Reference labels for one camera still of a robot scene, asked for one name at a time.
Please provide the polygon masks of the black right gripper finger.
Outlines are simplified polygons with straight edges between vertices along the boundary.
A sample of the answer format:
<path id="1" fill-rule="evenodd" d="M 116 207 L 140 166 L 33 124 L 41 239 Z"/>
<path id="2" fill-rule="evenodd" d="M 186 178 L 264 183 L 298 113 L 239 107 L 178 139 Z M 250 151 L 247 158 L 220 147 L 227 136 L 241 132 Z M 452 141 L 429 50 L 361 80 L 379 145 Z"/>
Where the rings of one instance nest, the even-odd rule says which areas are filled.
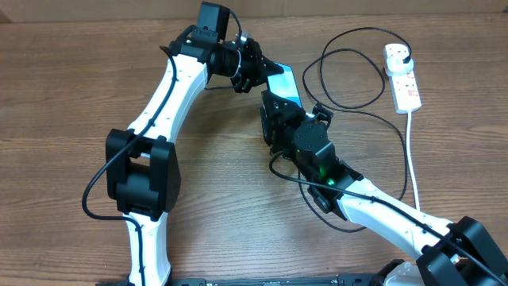
<path id="1" fill-rule="evenodd" d="M 275 127 L 278 112 L 273 108 L 262 106 L 260 108 L 260 120 L 264 141 L 267 145 L 275 143 Z"/>
<path id="2" fill-rule="evenodd" d="M 263 91 L 261 95 L 266 115 L 274 115 L 277 112 L 285 111 L 304 114 L 302 102 L 298 95 L 280 96 L 270 92 L 269 90 Z"/>

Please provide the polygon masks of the blue Galaxy smartphone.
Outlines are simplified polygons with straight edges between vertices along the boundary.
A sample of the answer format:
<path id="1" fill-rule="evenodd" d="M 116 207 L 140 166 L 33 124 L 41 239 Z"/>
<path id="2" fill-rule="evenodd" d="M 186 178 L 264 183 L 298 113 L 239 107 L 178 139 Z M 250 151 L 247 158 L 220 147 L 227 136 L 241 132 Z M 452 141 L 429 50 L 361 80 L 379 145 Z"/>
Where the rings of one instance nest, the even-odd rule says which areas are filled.
<path id="1" fill-rule="evenodd" d="M 302 107 L 302 101 L 298 93 L 297 83 L 294 78 L 292 68 L 281 63 L 278 63 L 278 65 L 283 69 L 283 72 L 268 76 L 268 90 L 271 93 L 278 95 L 283 99 L 295 102 L 298 106 Z"/>

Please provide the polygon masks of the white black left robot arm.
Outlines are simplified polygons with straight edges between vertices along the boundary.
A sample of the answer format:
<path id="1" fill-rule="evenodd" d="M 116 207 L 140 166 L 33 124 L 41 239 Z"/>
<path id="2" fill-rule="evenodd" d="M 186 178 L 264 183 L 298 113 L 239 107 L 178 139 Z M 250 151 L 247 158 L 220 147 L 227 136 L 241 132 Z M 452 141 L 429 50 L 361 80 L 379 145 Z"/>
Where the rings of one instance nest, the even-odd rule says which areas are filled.
<path id="1" fill-rule="evenodd" d="M 147 106 L 127 129 L 112 129 L 106 139 L 107 194 L 129 230 L 127 285 L 170 282 L 165 226 L 181 184 L 175 142 L 211 76 L 228 77 L 235 92 L 248 93 L 260 84 L 281 87 L 290 70 L 265 57 L 243 31 L 227 41 L 233 16 L 225 6 L 203 2 L 196 24 L 161 48 L 167 67 Z"/>

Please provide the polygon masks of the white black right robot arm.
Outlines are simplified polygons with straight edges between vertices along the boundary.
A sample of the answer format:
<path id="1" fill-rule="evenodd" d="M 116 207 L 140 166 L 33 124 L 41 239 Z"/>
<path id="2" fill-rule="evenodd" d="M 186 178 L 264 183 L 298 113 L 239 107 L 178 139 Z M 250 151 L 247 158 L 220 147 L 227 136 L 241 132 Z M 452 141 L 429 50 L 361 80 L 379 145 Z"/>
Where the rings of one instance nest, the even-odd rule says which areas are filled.
<path id="1" fill-rule="evenodd" d="M 264 139 L 274 157 L 292 161 L 296 181 L 309 188 L 319 208 L 360 224 L 414 259 L 394 260 L 374 285 L 505 285 L 507 259 L 485 227 L 464 216 L 458 222 L 411 207 L 378 189 L 340 160 L 328 139 L 330 114 L 308 114 L 296 100 L 270 91 L 260 109 Z"/>

